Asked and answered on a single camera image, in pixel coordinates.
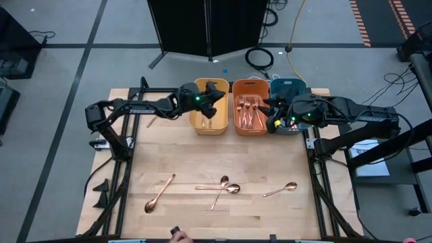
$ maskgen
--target black curtain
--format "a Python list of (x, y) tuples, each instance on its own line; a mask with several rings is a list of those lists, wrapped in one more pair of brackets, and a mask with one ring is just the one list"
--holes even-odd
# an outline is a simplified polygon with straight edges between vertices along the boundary
[(267, 0), (211, 0), (213, 56), (258, 45)]
[(267, 2), (148, 0), (164, 51), (211, 57), (257, 46)]

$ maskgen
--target orange striped tape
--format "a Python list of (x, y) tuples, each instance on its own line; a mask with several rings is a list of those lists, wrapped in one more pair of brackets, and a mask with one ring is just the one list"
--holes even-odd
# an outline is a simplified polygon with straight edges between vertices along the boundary
[(362, 16), (360, 11), (358, 10), (357, 2), (355, 0), (350, 0), (351, 10), (356, 18), (358, 29), (360, 30), (360, 35), (363, 40), (363, 44), (367, 47), (371, 47), (371, 40), (369, 39), (369, 35), (367, 34), (365, 24), (363, 23)]
[(396, 11), (399, 13), (399, 15), (402, 19), (402, 24), (404, 25), (404, 27), (408, 30), (408, 32), (410, 34), (414, 34), (414, 32), (416, 32), (416, 29), (414, 28), (414, 25), (412, 24), (410, 17), (406, 13), (405, 8), (402, 5), (402, 2), (400, 0), (392, 0), (392, 1), (396, 7)]

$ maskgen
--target spoon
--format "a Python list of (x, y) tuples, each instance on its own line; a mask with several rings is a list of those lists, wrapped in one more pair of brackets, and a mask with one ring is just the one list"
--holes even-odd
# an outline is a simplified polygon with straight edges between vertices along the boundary
[(247, 112), (247, 115), (248, 115), (248, 118), (249, 118), (249, 121), (251, 121), (251, 114), (250, 114), (250, 111), (249, 111), (249, 108), (250, 108), (250, 101), (248, 100), (248, 99), (246, 99), (246, 101), (244, 102), (244, 106), (245, 106), (245, 108), (246, 108), (246, 112)]
[(290, 183), (286, 184), (282, 189), (274, 190), (272, 192), (266, 193), (266, 194), (263, 195), (263, 197), (273, 195), (273, 194), (275, 194), (277, 192), (281, 192), (283, 190), (293, 191), (296, 188), (297, 188), (297, 183), (296, 182), (290, 182)]
[(237, 111), (238, 111), (238, 126), (242, 127), (242, 118), (240, 117), (242, 116), (242, 107), (238, 105)]
[[(244, 107), (244, 99), (243, 99), (243, 97), (240, 96), (240, 97), (238, 98), (238, 104), (239, 104), (239, 106), (243, 109), (243, 107)], [(246, 119), (246, 112), (243, 111), (242, 122), (243, 122), (245, 119)]]
[(231, 184), (226, 188), (213, 187), (213, 186), (195, 186), (195, 190), (226, 190), (231, 194), (235, 194), (240, 191), (240, 186), (237, 184)]
[[(226, 175), (222, 176), (222, 178), (221, 178), (221, 187), (225, 188), (226, 186), (228, 186), (229, 182), (230, 182), (230, 179), (228, 178), (228, 176), (226, 176)], [(216, 199), (213, 202), (213, 204), (211, 205), (211, 209), (210, 210), (213, 210), (215, 208), (217, 199), (219, 198), (219, 195), (221, 194), (222, 190), (223, 189), (220, 189), (219, 193), (217, 193)]]
[(261, 125), (261, 128), (264, 128), (263, 122), (261, 121), (261, 118), (259, 117), (258, 113), (258, 105), (259, 105), (259, 99), (258, 102), (254, 99), (255, 103), (252, 104), (252, 108), (254, 109), (254, 112), (256, 113), (256, 116), (258, 117), (259, 124)]
[(165, 185), (163, 186), (162, 190), (158, 193), (158, 195), (154, 199), (152, 199), (146, 203), (146, 206), (144, 207), (144, 211), (146, 213), (151, 213), (151, 212), (153, 212), (153, 210), (155, 210), (157, 199), (159, 199), (159, 197), (162, 195), (162, 192), (165, 189), (167, 189), (169, 184), (174, 180), (175, 176), (176, 176), (175, 174), (171, 175), (171, 178), (167, 181), (167, 183), (165, 183)]

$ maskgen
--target spoon handle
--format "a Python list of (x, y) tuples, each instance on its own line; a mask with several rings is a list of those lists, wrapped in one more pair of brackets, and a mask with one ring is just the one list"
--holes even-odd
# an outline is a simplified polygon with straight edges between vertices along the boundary
[(261, 128), (264, 128), (263, 122), (261, 121), (261, 118), (259, 117), (258, 109), (256, 109), (255, 111), (256, 111), (256, 116), (258, 117), (258, 120), (259, 120), (259, 124), (261, 125)]
[(171, 178), (167, 181), (167, 183), (165, 183), (165, 185), (162, 187), (162, 190), (155, 197), (155, 201), (162, 195), (162, 192), (165, 191), (165, 189), (167, 189), (167, 187), (171, 184), (171, 182), (174, 180), (175, 177), (176, 177), (175, 174), (171, 175)]
[(274, 191), (272, 191), (272, 192), (269, 192), (269, 193), (264, 194), (263, 197), (273, 195), (273, 194), (275, 194), (275, 193), (277, 193), (277, 192), (280, 192), (280, 191), (282, 191), (282, 190), (283, 190), (283, 188), (282, 188), (282, 189), (278, 189), (278, 190), (274, 190)]
[(215, 206), (216, 206), (216, 202), (217, 202), (217, 199), (219, 198), (219, 195), (221, 194), (221, 191), (222, 191), (222, 190), (219, 190), (219, 192), (217, 193), (216, 199), (215, 199), (215, 201), (213, 202), (213, 204), (211, 205), (211, 209), (210, 209), (210, 210), (213, 210), (213, 209), (215, 208)]
[(195, 186), (195, 190), (223, 190), (220, 186)]

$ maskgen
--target wooden tabletop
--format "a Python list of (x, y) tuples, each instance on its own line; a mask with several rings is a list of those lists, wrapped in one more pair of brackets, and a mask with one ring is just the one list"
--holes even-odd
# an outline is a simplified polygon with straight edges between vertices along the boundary
[[(328, 89), (313, 89), (313, 92), (329, 94)], [(127, 94), (128, 89), (113, 89), (109, 99), (126, 99)], [(157, 100), (166, 95), (146, 93), (144, 99)], [(232, 110), (230, 104), (229, 126), (220, 136), (197, 135), (189, 124), (188, 114), (175, 121), (158, 118), (149, 128), (146, 125), (153, 116), (140, 117), (122, 238), (170, 238), (170, 229), (178, 225), (196, 239), (269, 239), (270, 234), (276, 234), (278, 239), (320, 239), (303, 136), (239, 136)], [(122, 122), (119, 118), (113, 125), (118, 133)], [(339, 136), (336, 126), (321, 129), (320, 133), (323, 138)], [(96, 152), (92, 170), (110, 156), (108, 150)], [(345, 161), (341, 151), (333, 158)], [(92, 207), (100, 192), (91, 189), (105, 178), (111, 180), (113, 167), (114, 162), (111, 162), (90, 181), (77, 234), (85, 232), (101, 214), (102, 209)], [(362, 234), (346, 167), (328, 162), (327, 170), (336, 207)], [(173, 173), (176, 177), (159, 199), (155, 211), (146, 214), (146, 202), (156, 196)], [(217, 186), (224, 175), (229, 176), (230, 183), (239, 184), (241, 191), (238, 194), (222, 192), (215, 210), (210, 211), (217, 191), (195, 190), (194, 187)], [(262, 197), (288, 182), (296, 182), (297, 189)], [(327, 233), (331, 235), (324, 203), (323, 208)], [(117, 212), (118, 203), (113, 210), (111, 233)]]

